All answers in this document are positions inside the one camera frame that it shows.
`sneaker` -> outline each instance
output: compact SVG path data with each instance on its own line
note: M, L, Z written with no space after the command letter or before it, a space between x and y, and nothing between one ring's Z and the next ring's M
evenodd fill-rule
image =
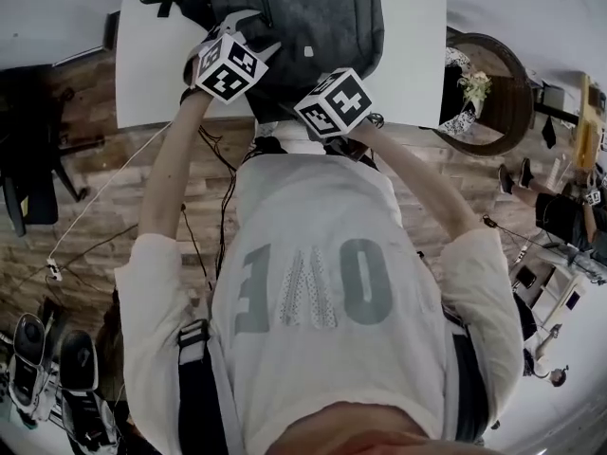
M514 180L510 176L510 172L506 168L506 165L501 165L500 170L498 171L498 177L500 179L500 191L502 193L512 193L512 186L514 185Z
M535 177L531 173L531 162L528 158L524 158L521 163L521 176L519 177L519 186L529 189L529 182Z

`gray backpack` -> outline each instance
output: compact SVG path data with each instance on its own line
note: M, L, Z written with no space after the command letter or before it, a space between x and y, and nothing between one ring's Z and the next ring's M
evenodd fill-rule
M293 118L292 108L324 73L352 67L361 78L377 67L383 49L380 0L140 0L160 4L167 17L172 4L210 30L237 10L257 9L265 21L243 34L251 50L268 41L282 43L268 62L269 70L247 93L260 122Z

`power outlet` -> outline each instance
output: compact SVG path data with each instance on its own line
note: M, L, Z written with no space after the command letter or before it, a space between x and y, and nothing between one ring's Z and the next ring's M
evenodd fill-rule
M59 270L59 266L57 266L57 262L52 258L46 258L46 264L48 264L48 269L50 270L50 274L57 281L60 282L64 277Z

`white t-shirt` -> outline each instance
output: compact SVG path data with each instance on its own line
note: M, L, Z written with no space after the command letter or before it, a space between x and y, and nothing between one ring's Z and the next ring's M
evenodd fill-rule
M237 181L236 235L212 305L243 438L263 455L295 421L339 401L407 412L440 438L447 349L441 292L403 230L392 184L345 157L262 155ZM477 337L492 419L523 370L499 235L443 253L453 307ZM116 270L126 393L138 429L179 453L176 336L193 319L177 243L143 235Z

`forearm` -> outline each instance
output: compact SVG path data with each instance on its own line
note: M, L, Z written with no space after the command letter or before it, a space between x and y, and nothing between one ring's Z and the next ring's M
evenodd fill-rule
M176 237L190 176L193 139L211 100L206 93L196 93L179 108L148 177L139 214L139 235L156 233Z
M546 349L548 348L548 345L550 345L550 342L552 342L552 339L554 338L554 336L552 336L552 334L550 336L548 336L541 344L540 347L538 347L535 351L535 359L536 360L540 360L542 357L545 356L546 354Z
M592 212L592 206L584 204L583 209L584 225L586 227L588 243L592 243L595 240L595 234L597 233L597 221L595 220L595 214Z
M484 227L447 177L433 170L373 125L362 124L352 132L351 138L373 149L452 239L469 230Z

